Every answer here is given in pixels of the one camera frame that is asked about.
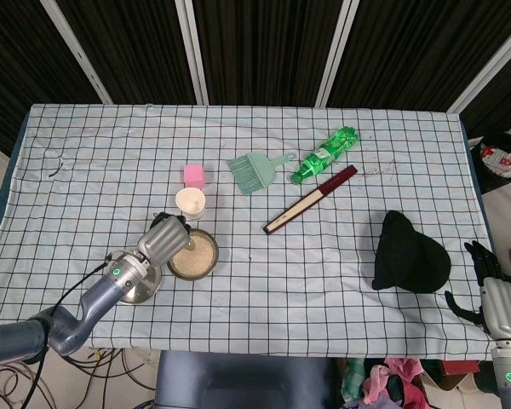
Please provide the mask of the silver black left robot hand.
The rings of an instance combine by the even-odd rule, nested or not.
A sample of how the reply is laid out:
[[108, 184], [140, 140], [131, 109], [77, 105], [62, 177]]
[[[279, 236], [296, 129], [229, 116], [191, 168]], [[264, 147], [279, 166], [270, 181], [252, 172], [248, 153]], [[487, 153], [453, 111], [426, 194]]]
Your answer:
[[191, 227], [184, 216], [160, 212], [136, 249], [153, 265], [163, 266], [190, 243]]

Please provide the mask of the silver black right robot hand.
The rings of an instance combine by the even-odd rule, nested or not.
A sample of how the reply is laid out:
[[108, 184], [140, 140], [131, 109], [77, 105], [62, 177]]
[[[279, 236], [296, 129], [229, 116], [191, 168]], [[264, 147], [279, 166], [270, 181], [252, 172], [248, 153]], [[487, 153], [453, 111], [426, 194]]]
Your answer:
[[511, 341], [511, 275], [505, 274], [497, 257], [477, 241], [466, 242], [474, 262], [481, 306], [477, 312], [460, 308], [452, 293], [445, 292], [449, 309], [459, 318], [483, 329], [495, 341]]

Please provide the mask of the white paper cup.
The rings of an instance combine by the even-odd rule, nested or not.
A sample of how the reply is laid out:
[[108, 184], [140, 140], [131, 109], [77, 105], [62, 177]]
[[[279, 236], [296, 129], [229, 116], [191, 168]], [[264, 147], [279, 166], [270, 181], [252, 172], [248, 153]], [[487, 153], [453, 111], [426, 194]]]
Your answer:
[[199, 220], [204, 216], [206, 197], [196, 187], [185, 187], [175, 196], [176, 207], [189, 220]]

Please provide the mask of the steel bowl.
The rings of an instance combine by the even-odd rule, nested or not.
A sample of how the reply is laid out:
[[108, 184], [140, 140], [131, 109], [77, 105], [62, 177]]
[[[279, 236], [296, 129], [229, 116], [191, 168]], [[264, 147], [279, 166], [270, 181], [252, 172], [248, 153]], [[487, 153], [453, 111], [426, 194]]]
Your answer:
[[215, 242], [215, 239], [212, 235], [210, 235], [209, 233], [205, 232], [204, 230], [201, 230], [201, 229], [193, 229], [190, 233], [190, 240], [192, 239], [192, 236], [203, 236], [205, 237], [208, 241], [210, 241], [214, 247], [214, 259], [213, 259], [213, 264], [212, 266], [210, 267], [210, 269], [205, 273], [205, 274], [202, 274], [198, 277], [195, 277], [195, 278], [188, 278], [188, 277], [184, 277], [184, 276], [181, 276], [179, 275], [175, 270], [174, 270], [174, 267], [172, 266], [171, 264], [171, 261], [172, 259], [175, 257], [173, 256], [172, 259], [170, 261], [168, 261], [167, 263], [167, 267], [168, 269], [170, 270], [170, 272], [176, 276], [177, 278], [179, 279], [184, 279], [184, 280], [189, 280], [189, 281], [194, 281], [194, 280], [199, 280], [199, 279], [202, 279], [204, 278], [205, 276], [209, 275], [215, 268], [217, 262], [218, 262], [218, 256], [219, 256], [219, 248], [218, 248], [218, 245], [217, 243]]

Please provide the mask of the mint green hand brush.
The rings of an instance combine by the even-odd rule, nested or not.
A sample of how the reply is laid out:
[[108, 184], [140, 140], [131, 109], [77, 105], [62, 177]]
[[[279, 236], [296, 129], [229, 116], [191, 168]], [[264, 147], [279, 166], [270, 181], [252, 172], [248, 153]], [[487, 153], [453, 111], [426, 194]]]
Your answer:
[[232, 172], [234, 181], [243, 195], [251, 195], [274, 183], [276, 169], [297, 159], [295, 153], [287, 153], [277, 158], [269, 159], [263, 153], [247, 153], [239, 158], [227, 161], [228, 169]]

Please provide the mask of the steel plate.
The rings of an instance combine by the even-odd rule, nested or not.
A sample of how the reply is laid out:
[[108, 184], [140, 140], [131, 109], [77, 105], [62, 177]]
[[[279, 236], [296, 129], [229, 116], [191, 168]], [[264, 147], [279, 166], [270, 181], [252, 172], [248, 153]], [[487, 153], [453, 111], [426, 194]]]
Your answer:
[[150, 266], [147, 276], [124, 295], [120, 302], [122, 304], [134, 305], [148, 301], [157, 292], [161, 280], [162, 268]]

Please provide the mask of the pink cube sponge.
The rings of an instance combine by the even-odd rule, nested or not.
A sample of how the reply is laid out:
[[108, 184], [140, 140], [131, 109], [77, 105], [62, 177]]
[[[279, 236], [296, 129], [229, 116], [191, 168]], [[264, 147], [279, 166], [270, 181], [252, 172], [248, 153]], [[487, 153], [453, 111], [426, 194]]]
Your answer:
[[183, 169], [183, 180], [185, 187], [204, 189], [205, 171], [202, 164], [187, 164]]

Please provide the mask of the dark red box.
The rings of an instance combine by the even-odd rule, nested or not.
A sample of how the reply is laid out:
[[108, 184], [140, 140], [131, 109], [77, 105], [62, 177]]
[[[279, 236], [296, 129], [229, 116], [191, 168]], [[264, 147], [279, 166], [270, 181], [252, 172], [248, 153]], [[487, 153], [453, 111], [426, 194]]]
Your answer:
[[468, 375], [480, 371], [478, 360], [442, 360], [440, 368], [447, 377]]

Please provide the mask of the black cap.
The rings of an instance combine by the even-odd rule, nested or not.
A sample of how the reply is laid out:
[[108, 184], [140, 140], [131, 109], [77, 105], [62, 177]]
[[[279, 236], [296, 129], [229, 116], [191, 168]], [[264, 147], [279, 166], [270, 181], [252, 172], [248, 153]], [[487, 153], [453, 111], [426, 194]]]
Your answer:
[[451, 259], [440, 243], [417, 232], [402, 213], [390, 210], [386, 214], [376, 250], [374, 290], [398, 287], [417, 294], [434, 293], [450, 273]]

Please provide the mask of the checkered white tablecloth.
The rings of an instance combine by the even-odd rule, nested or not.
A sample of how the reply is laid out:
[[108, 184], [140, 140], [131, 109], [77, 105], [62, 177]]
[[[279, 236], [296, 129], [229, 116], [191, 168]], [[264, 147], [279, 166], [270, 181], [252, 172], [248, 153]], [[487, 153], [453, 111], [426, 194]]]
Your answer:
[[[359, 140], [296, 185], [301, 162], [340, 128]], [[295, 153], [268, 187], [243, 195], [227, 161]], [[456, 114], [299, 107], [36, 104], [0, 196], [0, 324], [80, 298], [112, 251], [134, 248], [160, 211], [176, 212], [183, 168], [206, 173], [195, 227], [219, 247], [208, 276], [165, 273], [156, 294], [117, 305], [89, 337], [99, 347], [314, 356], [486, 359], [492, 341], [457, 318], [442, 290], [376, 291], [376, 248], [390, 210], [442, 244], [445, 289], [466, 309], [479, 286], [464, 244], [487, 244]], [[358, 173], [272, 234], [263, 228], [348, 166]]]

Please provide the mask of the colourful clothes pile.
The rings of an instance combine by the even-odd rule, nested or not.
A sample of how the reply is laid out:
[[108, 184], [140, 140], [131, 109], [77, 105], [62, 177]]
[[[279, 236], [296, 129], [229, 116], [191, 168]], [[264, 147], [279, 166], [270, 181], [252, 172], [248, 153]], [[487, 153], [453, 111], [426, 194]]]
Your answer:
[[422, 372], [419, 359], [386, 358], [368, 372], [363, 359], [350, 359], [342, 379], [341, 409], [433, 409], [414, 383]]

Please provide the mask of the black bag with red print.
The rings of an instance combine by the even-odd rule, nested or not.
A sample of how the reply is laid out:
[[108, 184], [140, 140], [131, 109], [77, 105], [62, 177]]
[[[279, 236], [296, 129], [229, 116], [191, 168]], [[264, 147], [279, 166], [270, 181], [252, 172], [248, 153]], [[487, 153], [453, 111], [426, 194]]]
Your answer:
[[482, 194], [511, 183], [511, 135], [483, 136], [471, 148], [475, 174]]

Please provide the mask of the dark red folded fan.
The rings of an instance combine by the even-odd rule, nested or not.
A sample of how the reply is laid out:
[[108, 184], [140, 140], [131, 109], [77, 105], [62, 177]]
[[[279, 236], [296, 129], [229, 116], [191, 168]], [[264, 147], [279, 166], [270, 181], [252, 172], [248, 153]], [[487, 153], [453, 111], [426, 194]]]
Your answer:
[[296, 219], [306, 210], [316, 205], [320, 200], [331, 194], [338, 187], [348, 181], [350, 178], [355, 176], [358, 170], [353, 166], [348, 166], [345, 170], [342, 170], [335, 176], [332, 176], [328, 181], [324, 182], [320, 186], [316, 187], [305, 197], [299, 199], [290, 208], [286, 209], [283, 213], [278, 215], [276, 218], [271, 220], [264, 228], [265, 234], [269, 235], [280, 228], [284, 227], [287, 223]]

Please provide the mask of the blue-grey robot torso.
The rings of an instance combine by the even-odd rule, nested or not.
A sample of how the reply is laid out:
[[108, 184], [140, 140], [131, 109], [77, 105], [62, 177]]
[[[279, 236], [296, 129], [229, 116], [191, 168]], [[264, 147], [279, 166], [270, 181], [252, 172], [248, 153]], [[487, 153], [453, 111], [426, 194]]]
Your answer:
[[337, 409], [330, 358], [163, 351], [153, 409]]

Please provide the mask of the green plastic bottle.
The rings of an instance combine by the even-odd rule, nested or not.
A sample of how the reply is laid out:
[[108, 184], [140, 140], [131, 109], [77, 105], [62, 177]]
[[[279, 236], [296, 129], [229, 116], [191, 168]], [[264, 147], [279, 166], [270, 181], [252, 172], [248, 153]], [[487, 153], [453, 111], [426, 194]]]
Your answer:
[[354, 127], [340, 128], [301, 162], [299, 170], [291, 175], [290, 181], [299, 185], [307, 178], [322, 173], [358, 140], [359, 133]]

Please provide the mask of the white partition frame post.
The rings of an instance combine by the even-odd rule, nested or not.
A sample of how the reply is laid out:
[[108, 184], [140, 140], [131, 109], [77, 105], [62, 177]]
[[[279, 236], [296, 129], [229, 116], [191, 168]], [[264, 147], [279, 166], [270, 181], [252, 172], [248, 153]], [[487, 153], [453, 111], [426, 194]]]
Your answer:
[[191, 75], [193, 92], [198, 105], [208, 106], [210, 99], [204, 74], [204, 63], [198, 37], [198, 27], [192, 0], [175, 0], [184, 49]]
[[511, 35], [446, 110], [460, 114], [511, 60]]
[[327, 106], [330, 92], [336, 79], [338, 68], [341, 64], [342, 55], [347, 45], [350, 31], [359, 8], [360, 0], [342, 0], [342, 5], [337, 18], [334, 34], [330, 43], [330, 50], [324, 66], [324, 71], [317, 93], [315, 107]]
[[105, 85], [100, 80], [100, 77], [90, 62], [89, 57], [86, 55], [82, 44], [78, 41], [76, 34], [61, 11], [59, 4], [55, 0], [39, 0], [39, 2], [66, 43], [66, 46], [71, 51], [76, 62], [79, 64], [85, 77], [89, 80], [101, 102], [105, 105], [112, 105], [113, 101], [111, 96], [109, 95]]

